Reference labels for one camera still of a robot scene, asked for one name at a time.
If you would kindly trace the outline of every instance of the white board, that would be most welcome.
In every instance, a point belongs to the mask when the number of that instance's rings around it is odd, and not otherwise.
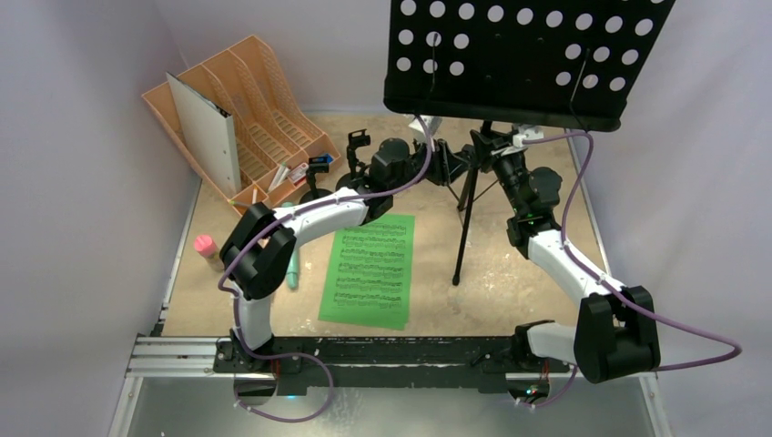
[[[167,80],[190,154],[226,196],[235,197],[241,178],[233,116],[171,73]]]

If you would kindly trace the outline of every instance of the gray wall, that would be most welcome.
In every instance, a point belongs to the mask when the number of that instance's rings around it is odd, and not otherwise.
[[[250,33],[306,108],[380,109],[386,0],[157,0],[192,65]],[[678,435],[772,428],[770,3],[677,0],[630,96],[599,135],[590,191],[614,273],[657,309],[743,341],[736,361],[662,375]],[[662,328],[665,362],[725,349]]]
[[[677,0],[622,128],[597,136],[588,170],[615,276],[644,284],[660,313],[745,347],[733,361],[660,376],[679,436],[772,429],[771,13],[769,2]],[[665,363],[728,350],[660,335]]]
[[[0,435],[106,435],[195,179],[139,94],[152,0],[0,2]]]

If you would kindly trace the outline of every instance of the teal tube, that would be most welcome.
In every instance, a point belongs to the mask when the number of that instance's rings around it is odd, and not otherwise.
[[[295,205],[292,202],[284,202],[281,204],[283,208],[292,208]],[[300,255],[298,249],[292,251],[292,258],[289,259],[289,267],[287,267],[287,286],[290,290],[298,289],[298,279],[300,275]]]

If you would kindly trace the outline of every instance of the pink cap bottle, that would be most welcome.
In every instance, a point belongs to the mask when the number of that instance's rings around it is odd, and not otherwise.
[[[193,247],[196,252],[207,261],[209,266],[215,271],[222,271],[225,269],[222,261],[219,258],[219,249],[215,240],[207,234],[199,235],[193,242]]]

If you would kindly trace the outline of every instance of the beige table surface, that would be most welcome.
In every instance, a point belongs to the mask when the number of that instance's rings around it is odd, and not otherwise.
[[[332,138],[345,159],[347,133],[367,128],[372,145],[358,151],[367,162],[387,137],[410,142],[407,119],[397,115],[310,117]],[[479,121],[446,118],[437,137],[448,141],[452,150],[470,143],[470,129]],[[494,124],[505,130],[506,125]],[[547,129],[558,135],[560,129]],[[566,141],[533,147],[526,153],[528,167],[550,167],[563,177],[559,219],[564,201],[576,179]],[[334,190],[335,182],[347,170],[345,163],[320,185]],[[481,174],[477,192],[495,181],[495,175]],[[461,192],[463,177],[454,184]],[[574,325],[577,308],[538,267],[521,257],[509,245],[506,220],[513,213],[501,189],[496,186],[473,206],[472,223],[463,263],[461,284],[454,287],[461,221],[456,200],[447,188],[424,181],[396,196],[390,211],[415,216],[410,320],[405,330],[386,330],[319,321],[319,306],[330,260],[332,234],[300,249],[300,287],[292,291],[282,285],[274,294],[271,326],[277,335],[511,335],[514,327],[528,321],[555,319]],[[209,234],[221,245],[233,230],[239,215],[206,183],[198,194],[177,279],[169,303],[164,336],[225,336],[233,321],[231,299],[217,289],[218,274],[193,249],[198,234]],[[594,237],[586,205],[579,193],[569,214],[568,236],[598,266],[601,253]]]

